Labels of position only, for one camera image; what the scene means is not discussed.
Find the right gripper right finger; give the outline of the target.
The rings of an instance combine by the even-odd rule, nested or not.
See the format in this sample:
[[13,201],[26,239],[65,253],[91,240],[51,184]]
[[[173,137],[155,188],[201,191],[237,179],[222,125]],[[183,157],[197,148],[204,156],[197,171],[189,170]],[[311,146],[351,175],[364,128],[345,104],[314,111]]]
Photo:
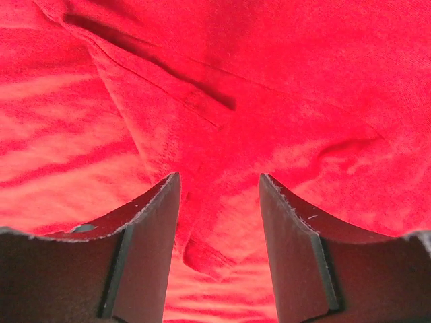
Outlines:
[[269,174],[259,200],[280,322],[430,321],[428,233],[360,229]]

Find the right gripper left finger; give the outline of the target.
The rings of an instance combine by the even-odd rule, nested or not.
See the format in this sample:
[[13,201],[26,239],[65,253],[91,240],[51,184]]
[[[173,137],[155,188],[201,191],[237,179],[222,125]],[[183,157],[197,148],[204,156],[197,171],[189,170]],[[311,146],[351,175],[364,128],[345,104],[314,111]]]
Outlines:
[[177,173],[70,232],[1,228],[2,322],[161,322],[180,204]]

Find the red t shirt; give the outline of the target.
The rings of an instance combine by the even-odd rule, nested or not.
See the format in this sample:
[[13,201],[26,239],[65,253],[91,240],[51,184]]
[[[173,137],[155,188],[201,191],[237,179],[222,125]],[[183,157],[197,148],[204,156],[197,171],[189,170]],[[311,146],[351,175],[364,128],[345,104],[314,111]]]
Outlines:
[[182,179],[166,322],[273,322],[270,173],[430,229],[429,1],[2,1],[1,225],[70,230]]

